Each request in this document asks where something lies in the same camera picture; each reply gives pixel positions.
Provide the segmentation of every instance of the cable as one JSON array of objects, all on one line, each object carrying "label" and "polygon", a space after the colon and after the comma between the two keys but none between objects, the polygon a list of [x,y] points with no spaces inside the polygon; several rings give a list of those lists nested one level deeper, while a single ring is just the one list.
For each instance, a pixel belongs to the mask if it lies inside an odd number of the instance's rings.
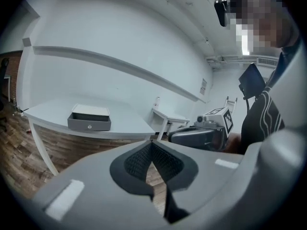
[{"label": "cable", "polygon": [[248,99],[246,99],[245,101],[246,101],[246,106],[247,106],[248,112],[249,112],[249,103],[248,103]]}]

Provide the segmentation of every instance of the brick wall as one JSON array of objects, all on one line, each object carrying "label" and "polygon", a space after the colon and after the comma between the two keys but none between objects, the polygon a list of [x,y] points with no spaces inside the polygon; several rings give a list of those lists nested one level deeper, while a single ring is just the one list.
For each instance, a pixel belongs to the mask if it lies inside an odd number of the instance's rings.
[{"label": "brick wall", "polygon": [[[11,102],[13,102],[13,99],[16,98],[17,73],[22,53],[23,53],[22,51],[16,51],[0,55],[0,63],[3,60],[3,58],[10,59],[8,68],[6,70],[6,74],[11,76]],[[5,97],[8,97],[8,80],[4,80],[2,86],[2,94]]]}]

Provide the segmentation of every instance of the wall-mounted desk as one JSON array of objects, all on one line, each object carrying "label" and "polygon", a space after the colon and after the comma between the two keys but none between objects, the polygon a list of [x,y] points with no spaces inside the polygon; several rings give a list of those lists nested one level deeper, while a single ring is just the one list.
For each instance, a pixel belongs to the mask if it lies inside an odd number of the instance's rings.
[{"label": "wall-mounted desk", "polygon": [[[67,118],[76,104],[107,107],[110,110],[110,131],[76,131],[68,128]],[[67,96],[51,100],[24,111],[29,118],[30,128],[35,144],[47,167],[54,175],[58,171],[52,163],[43,141],[34,125],[57,132],[99,139],[150,139],[154,130],[126,103],[89,98],[84,96]]]},{"label": "wall-mounted desk", "polygon": [[167,111],[167,110],[157,110],[157,109],[153,108],[153,113],[155,113],[158,116],[160,116],[161,118],[163,118],[162,129],[161,129],[161,131],[159,133],[159,136],[158,136],[157,140],[161,140],[162,135],[163,135],[163,133],[165,131],[167,123],[171,123],[170,126],[167,129],[167,132],[166,132],[166,134],[168,135],[168,133],[169,133],[173,123],[183,123],[183,124],[185,124],[185,126],[187,126],[189,121],[190,121],[188,118],[186,118],[184,116],[172,113],[172,112]]},{"label": "wall-mounted desk", "polygon": [[11,76],[10,75],[5,75],[4,79],[8,79],[9,83],[8,83],[8,99],[9,102],[11,101]]}]

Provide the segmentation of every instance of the air vent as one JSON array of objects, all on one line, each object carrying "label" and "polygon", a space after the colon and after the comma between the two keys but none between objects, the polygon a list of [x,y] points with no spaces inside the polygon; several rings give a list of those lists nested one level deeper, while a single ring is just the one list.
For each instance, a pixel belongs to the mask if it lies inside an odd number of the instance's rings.
[{"label": "air vent", "polygon": [[278,60],[276,60],[276,59],[257,57],[257,66],[258,67],[276,68],[277,63],[278,63]]}]

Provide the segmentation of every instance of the white wall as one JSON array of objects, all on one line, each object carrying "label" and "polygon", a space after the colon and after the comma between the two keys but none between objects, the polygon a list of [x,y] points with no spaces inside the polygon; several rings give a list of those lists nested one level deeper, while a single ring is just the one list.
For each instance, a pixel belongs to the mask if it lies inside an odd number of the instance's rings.
[{"label": "white wall", "polygon": [[[229,100],[234,101],[238,98],[235,112],[232,119],[234,128],[232,132],[241,133],[243,121],[247,114],[246,102],[243,100],[243,93],[239,89],[239,77],[245,69],[221,70],[213,73],[213,87],[210,90],[209,103],[206,105],[206,111],[214,108],[223,107],[227,96]],[[254,103],[254,98],[249,99],[249,106]]]},{"label": "white wall", "polygon": [[[61,0],[48,16],[34,46],[66,47],[112,57],[162,77],[191,95],[200,94],[212,70],[186,36],[166,18],[122,0]],[[61,95],[80,93],[129,103],[151,120],[157,96],[161,108],[195,119],[205,109],[180,93],[130,74],[85,60],[36,55],[30,79],[30,106]],[[152,127],[159,131],[160,118]]]},{"label": "white wall", "polygon": [[23,6],[19,6],[0,37],[0,54],[24,49],[23,35],[35,18]]}]

